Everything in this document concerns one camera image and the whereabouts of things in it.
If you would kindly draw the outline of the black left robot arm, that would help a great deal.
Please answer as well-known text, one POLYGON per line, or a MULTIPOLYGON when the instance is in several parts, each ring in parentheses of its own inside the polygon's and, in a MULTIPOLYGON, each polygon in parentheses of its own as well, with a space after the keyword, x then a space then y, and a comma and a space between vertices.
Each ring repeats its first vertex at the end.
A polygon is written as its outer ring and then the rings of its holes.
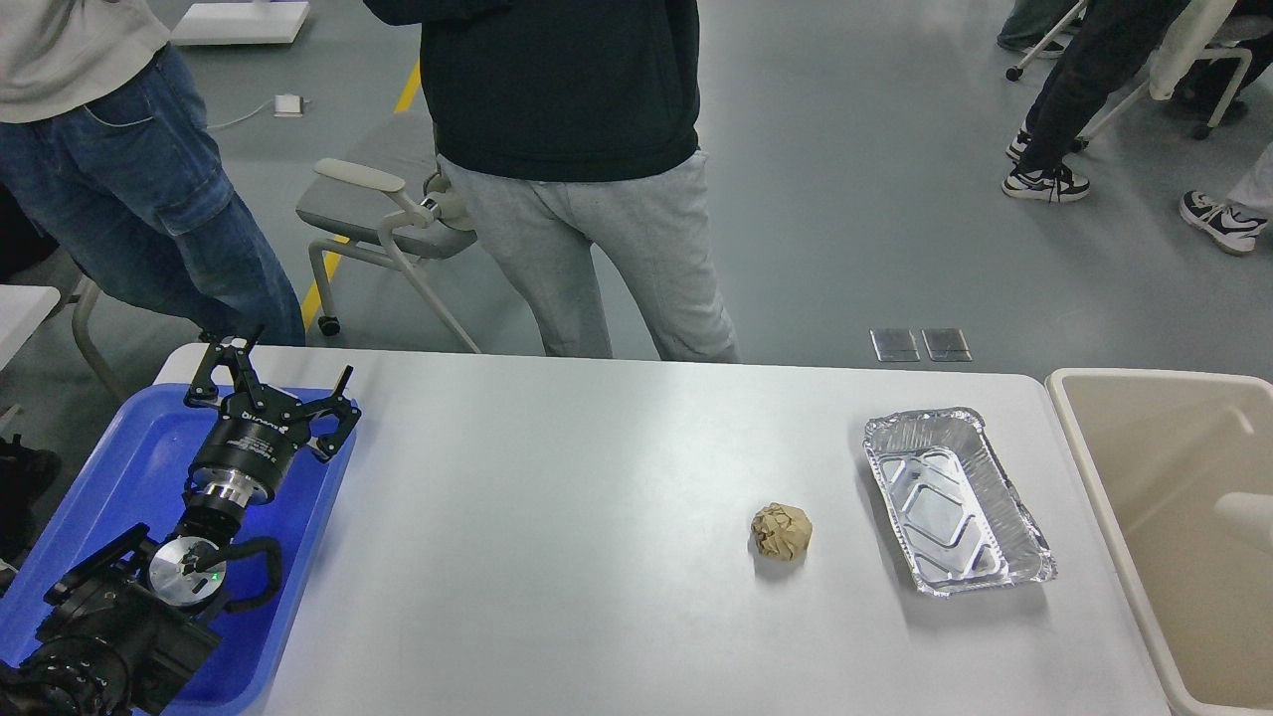
POLYGON ((264 689, 362 417, 255 340, 123 404, 3 598, 5 715, 232 715, 264 689))

